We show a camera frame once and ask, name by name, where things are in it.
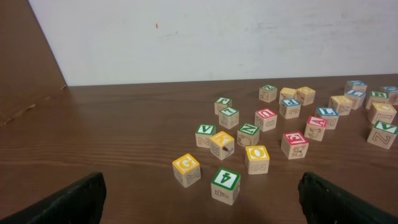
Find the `yellow C wooden block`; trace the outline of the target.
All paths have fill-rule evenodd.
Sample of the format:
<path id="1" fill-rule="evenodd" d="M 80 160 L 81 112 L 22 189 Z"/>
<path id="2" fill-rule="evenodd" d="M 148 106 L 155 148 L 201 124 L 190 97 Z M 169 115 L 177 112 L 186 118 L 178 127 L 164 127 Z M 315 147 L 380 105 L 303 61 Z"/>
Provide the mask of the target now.
<path id="1" fill-rule="evenodd" d="M 375 124 L 377 121 L 392 123 L 396 114 L 397 111 L 391 104 L 374 102 L 371 104 L 368 120 L 372 124 Z"/>

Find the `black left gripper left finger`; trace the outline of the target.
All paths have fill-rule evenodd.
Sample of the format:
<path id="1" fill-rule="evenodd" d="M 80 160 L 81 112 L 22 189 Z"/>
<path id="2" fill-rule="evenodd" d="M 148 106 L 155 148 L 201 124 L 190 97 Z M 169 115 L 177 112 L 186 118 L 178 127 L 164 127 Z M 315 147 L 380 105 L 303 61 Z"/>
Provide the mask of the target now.
<path id="1" fill-rule="evenodd" d="M 94 172 L 1 219 L 1 223 L 99 223 L 105 199 L 106 184 L 103 174 Z"/>

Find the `yellow O wooden block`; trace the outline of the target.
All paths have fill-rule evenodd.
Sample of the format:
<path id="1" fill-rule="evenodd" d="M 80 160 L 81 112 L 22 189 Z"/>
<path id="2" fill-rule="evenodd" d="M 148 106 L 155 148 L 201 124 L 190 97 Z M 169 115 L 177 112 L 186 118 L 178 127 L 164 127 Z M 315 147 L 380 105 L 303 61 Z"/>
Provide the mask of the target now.
<path id="1" fill-rule="evenodd" d="M 270 156 L 265 146 L 246 146 L 245 165 L 249 175 L 267 174 Z"/>

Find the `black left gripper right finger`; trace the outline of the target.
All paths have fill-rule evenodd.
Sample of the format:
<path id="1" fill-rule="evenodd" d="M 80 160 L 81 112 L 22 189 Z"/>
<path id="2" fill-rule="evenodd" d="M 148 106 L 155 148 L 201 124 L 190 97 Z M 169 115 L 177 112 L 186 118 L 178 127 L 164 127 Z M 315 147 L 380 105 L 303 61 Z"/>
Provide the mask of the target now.
<path id="1" fill-rule="evenodd" d="M 299 202 L 309 224 L 397 224 L 393 216 L 313 172 L 298 183 Z"/>

